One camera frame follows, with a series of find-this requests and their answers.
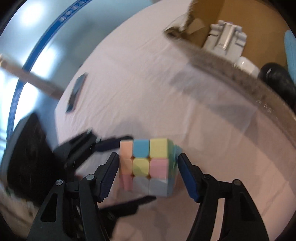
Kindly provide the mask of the silver folding phone stand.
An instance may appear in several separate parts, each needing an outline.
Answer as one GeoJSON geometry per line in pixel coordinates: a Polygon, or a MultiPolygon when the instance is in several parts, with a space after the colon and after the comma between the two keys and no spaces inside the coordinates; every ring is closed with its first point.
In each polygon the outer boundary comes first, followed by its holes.
{"type": "Polygon", "coordinates": [[[210,25],[210,31],[203,49],[214,55],[235,63],[242,55],[247,35],[242,27],[231,22],[219,20],[210,25]]]}

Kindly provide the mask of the pastel rubik's cube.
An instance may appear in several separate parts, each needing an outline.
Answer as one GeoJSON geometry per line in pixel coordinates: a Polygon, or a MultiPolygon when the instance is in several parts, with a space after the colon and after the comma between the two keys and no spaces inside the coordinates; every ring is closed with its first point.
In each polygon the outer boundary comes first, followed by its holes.
{"type": "Polygon", "coordinates": [[[124,140],[119,146],[119,180],[125,191],[172,196],[182,149],[168,138],[124,140]]]}

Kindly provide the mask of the black smartphone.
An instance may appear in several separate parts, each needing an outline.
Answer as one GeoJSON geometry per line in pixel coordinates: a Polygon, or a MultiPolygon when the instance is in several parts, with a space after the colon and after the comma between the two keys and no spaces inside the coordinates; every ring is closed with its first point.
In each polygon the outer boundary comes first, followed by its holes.
{"type": "Polygon", "coordinates": [[[81,76],[79,76],[74,84],[74,87],[72,89],[72,92],[70,94],[70,97],[68,99],[66,113],[73,112],[75,110],[76,104],[78,102],[81,90],[83,88],[83,85],[85,83],[85,80],[87,78],[87,73],[83,73],[81,76]]]}

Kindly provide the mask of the black round pouch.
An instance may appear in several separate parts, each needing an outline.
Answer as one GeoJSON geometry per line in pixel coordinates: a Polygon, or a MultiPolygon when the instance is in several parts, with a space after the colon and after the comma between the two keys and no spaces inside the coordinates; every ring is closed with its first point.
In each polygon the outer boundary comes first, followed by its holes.
{"type": "Polygon", "coordinates": [[[277,63],[267,63],[258,77],[271,87],[285,102],[295,101],[295,84],[288,71],[277,63]]]}

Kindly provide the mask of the brown cardboard box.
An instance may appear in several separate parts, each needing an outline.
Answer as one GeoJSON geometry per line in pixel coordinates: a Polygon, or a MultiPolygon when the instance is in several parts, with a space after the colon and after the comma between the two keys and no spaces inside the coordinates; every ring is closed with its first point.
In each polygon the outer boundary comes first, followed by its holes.
{"type": "Polygon", "coordinates": [[[257,105],[295,143],[295,113],[259,77],[267,63],[284,65],[284,35],[288,24],[269,1],[191,1],[188,10],[165,29],[190,63],[217,76],[257,105]],[[211,24],[219,20],[242,27],[247,40],[241,57],[232,63],[204,50],[211,24]]]}

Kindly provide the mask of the light blue plush toy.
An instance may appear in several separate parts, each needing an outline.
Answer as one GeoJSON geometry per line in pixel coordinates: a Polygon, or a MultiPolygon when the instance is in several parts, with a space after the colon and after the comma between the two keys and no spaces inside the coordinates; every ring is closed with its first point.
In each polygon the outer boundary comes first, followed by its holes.
{"type": "Polygon", "coordinates": [[[296,39],[291,30],[285,32],[284,37],[285,53],[287,56],[288,72],[295,83],[296,75],[296,39]]]}

